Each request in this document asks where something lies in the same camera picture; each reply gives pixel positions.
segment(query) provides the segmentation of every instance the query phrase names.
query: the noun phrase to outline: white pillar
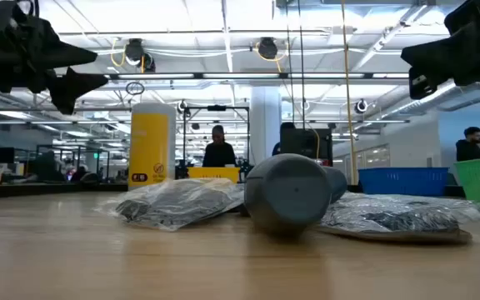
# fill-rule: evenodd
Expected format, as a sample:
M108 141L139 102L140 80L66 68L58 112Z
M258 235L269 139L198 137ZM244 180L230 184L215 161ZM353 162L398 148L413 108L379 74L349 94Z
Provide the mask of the white pillar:
M250 108L250 163L259 164L272 156L280 140L281 94L279 87L252 87Z

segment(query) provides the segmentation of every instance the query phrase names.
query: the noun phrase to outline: gray thermos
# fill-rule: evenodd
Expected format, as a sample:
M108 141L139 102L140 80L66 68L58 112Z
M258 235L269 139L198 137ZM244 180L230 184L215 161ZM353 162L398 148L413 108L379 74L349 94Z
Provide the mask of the gray thermos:
M298 235L319 222L347 187L337 169L321 167L301 155L280 154L249 173L244 205L255 226L264 232Z

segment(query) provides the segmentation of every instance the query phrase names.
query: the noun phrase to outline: table surface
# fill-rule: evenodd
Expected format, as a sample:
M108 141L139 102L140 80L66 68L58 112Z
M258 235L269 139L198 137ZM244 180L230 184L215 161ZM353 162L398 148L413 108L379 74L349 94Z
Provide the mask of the table surface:
M178 232L93 209L112 194L0 199L0 299L480 299L478 242L279 242L226 215Z

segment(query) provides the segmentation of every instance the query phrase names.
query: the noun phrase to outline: blue basket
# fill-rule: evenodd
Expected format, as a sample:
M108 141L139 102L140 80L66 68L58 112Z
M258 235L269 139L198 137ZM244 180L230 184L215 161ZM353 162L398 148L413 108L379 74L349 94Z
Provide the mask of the blue basket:
M443 196L447 167L379 167L358 170L367 194Z

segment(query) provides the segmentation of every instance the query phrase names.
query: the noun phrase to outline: clear plastic bag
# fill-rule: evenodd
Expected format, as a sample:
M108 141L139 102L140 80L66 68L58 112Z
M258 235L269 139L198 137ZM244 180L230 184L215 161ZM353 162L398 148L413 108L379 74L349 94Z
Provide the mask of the clear plastic bag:
M124 217L127 223L175 231L242 203L243 184L197 178L140 187L102 203L98 210Z
M480 205L467 200L348 192L321 221L352 233L448 233L480 223Z

